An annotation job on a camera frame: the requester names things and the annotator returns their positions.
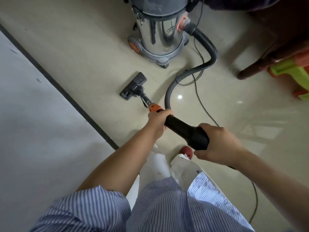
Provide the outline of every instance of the beige floor tile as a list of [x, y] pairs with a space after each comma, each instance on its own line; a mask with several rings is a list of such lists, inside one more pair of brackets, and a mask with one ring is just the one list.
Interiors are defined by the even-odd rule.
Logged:
[[[148, 96], [164, 106], [165, 91], [177, 72], [201, 63], [192, 39], [167, 69], [134, 53], [126, 42], [134, 18], [122, 0], [0, 1], [0, 22], [118, 145], [147, 121], [147, 109], [139, 99], [125, 101], [119, 96], [137, 72], [148, 79], [144, 85]], [[190, 14], [194, 22], [199, 8]], [[309, 108], [291, 96], [295, 82], [289, 77], [273, 79], [265, 72], [244, 81], [235, 78], [238, 70], [261, 56], [274, 37], [245, 12], [208, 7], [204, 7], [200, 29], [220, 55], [197, 83], [204, 106], [249, 150], [309, 186]], [[201, 52], [207, 59], [207, 53]], [[177, 86], [171, 106], [175, 116], [188, 124], [213, 124], [193, 85]], [[158, 140], [169, 160], [183, 144], [170, 130]], [[228, 167], [193, 160], [249, 218], [255, 205], [250, 181]], [[289, 227], [260, 191], [253, 227], [257, 231]]]

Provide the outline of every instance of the person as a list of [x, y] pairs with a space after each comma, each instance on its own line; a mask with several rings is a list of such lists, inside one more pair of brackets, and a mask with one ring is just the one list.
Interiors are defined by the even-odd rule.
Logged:
[[[164, 155], [151, 151], [170, 114], [169, 109], [150, 112], [147, 124], [99, 164], [76, 192], [56, 200], [31, 231], [253, 231], [204, 171], [195, 171], [190, 185], [179, 181], [182, 176], [192, 176], [187, 167], [192, 161], [180, 156], [183, 162], [169, 166], [162, 164], [160, 156]], [[207, 150], [194, 152], [197, 158], [235, 168], [253, 181], [296, 229], [309, 231], [307, 187], [246, 150], [225, 128], [199, 126], [210, 143]], [[147, 165], [156, 167], [148, 171]], [[160, 166], [174, 167], [174, 175], [157, 172]], [[182, 166], [186, 171], [175, 173]], [[156, 181], [144, 184], [131, 211], [125, 196], [139, 173], [140, 181], [143, 174], [156, 173]]]

